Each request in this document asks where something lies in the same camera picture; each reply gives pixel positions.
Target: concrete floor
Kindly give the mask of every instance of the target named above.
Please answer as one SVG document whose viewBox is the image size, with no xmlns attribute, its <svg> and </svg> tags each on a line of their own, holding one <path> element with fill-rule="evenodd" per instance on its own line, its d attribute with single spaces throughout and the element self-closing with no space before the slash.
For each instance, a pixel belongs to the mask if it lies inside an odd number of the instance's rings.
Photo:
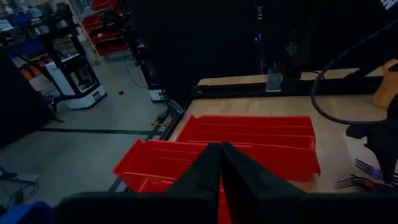
<svg viewBox="0 0 398 224">
<path fill-rule="evenodd" d="M 148 90 L 133 84 L 123 59 L 123 55 L 115 55 L 106 61 L 113 78 L 102 65 L 94 67 L 108 92 L 106 98 L 89 110 L 72 111 L 61 103 L 58 116 L 65 122 L 52 122 L 46 127 L 152 130 L 150 122 L 166 106 L 151 102 Z M 135 82 L 142 85 L 131 60 L 127 60 L 127 67 Z M 0 165 L 14 172 L 39 174 L 40 189 L 27 203 L 42 200 L 56 205 L 74 193 L 108 190 L 116 178 L 112 169 L 135 140 L 146 137 L 34 132 L 0 149 Z M 2 182 L 2 186 L 9 192 L 19 188 L 13 183 Z M 6 204 L 7 200 L 8 195 L 0 190 L 0 204 Z"/>
</svg>

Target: wooden table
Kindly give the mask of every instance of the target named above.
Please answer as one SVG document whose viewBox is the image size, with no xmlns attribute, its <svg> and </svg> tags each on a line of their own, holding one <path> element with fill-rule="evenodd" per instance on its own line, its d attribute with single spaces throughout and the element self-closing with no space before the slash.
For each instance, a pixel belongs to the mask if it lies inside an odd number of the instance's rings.
<svg viewBox="0 0 398 224">
<path fill-rule="evenodd" d="M 325 77 L 341 78 L 352 71 L 353 69 L 332 70 Z M 382 75 L 382 71 L 377 69 L 371 75 Z M 305 80 L 314 79 L 315 77 L 316 74 L 312 73 L 302 74 L 302 79 Z M 266 78 L 267 75 L 212 78 L 201 80 L 199 85 L 262 83 L 266 82 Z M 317 97 L 317 102 L 327 113 L 338 118 L 355 121 L 386 118 L 386 111 L 373 105 L 372 95 L 319 96 Z M 350 174 L 360 174 L 360 171 L 354 168 L 354 158 L 378 167 L 376 157 L 369 149 L 363 146 L 364 141 L 346 137 L 346 126 L 333 123 L 319 115 L 313 108 L 309 96 L 194 100 L 181 122 L 175 128 L 170 138 L 171 141 L 176 139 L 192 114 L 195 116 L 206 114 L 310 116 L 317 137 L 317 156 L 322 172 L 320 177 L 314 177 L 312 183 L 291 182 L 307 192 L 353 191 L 353 189 L 336 190 L 334 189 L 334 184 L 338 180 L 348 178 Z"/>
</svg>

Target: metal utensil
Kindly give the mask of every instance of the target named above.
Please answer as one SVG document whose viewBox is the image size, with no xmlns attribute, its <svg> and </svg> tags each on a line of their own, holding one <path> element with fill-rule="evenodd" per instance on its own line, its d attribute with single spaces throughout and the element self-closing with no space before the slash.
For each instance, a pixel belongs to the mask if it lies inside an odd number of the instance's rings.
<svg viewBox="0 0 398 224">
<path fill-rule="evenodd" d="M 358 177 L 353 174 L 351 174 L 350 178 L 338 181 L 335 184 L 336 189 L 343 189 L 346 187 L 356 187 L 358 190 L 363 192 L 398 192 L 396 185 L 378 184 L 365 177 Z"/>
<path fill-rule="evenodd" d="M 355 159 L 354 163 L 355 163 L 355 167 L 357 167 L 361 171 L 371 175 L 375 179 L 379 179 L 379 180 L 383 179 L 382 173 L 379 169 L 374 168 L 373 166 L 370 166 L 369 164 L 367 164 L 359 159 Z M 392 182 L 398 184 L 398 174 L 396 174 L 396 173 L 394 174 L 394 178 L 393 178 Z"/>
</svg>

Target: red plastic bin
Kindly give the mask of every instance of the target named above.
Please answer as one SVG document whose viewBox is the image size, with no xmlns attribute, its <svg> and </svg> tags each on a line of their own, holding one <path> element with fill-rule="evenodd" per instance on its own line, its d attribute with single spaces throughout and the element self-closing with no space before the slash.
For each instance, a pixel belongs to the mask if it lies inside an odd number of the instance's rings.
<svg viewBox="0 0 398 224">
<path fill-rule="evenodd" d="M 164 192 L 182 176 L 207 144 L 137 140 L 113 172 L 135 192 Z M 237 146 L 240 150 L 251 146 Z M 222 185 L 219 223 L 231 223 Z"/>
<path fill-rule="evenodd" d="M 320 174 L 315 133 L 308 116 L 191 116 L 178 142 L 230 142 L 285 180 L 312 181 Z"/>
</svg>

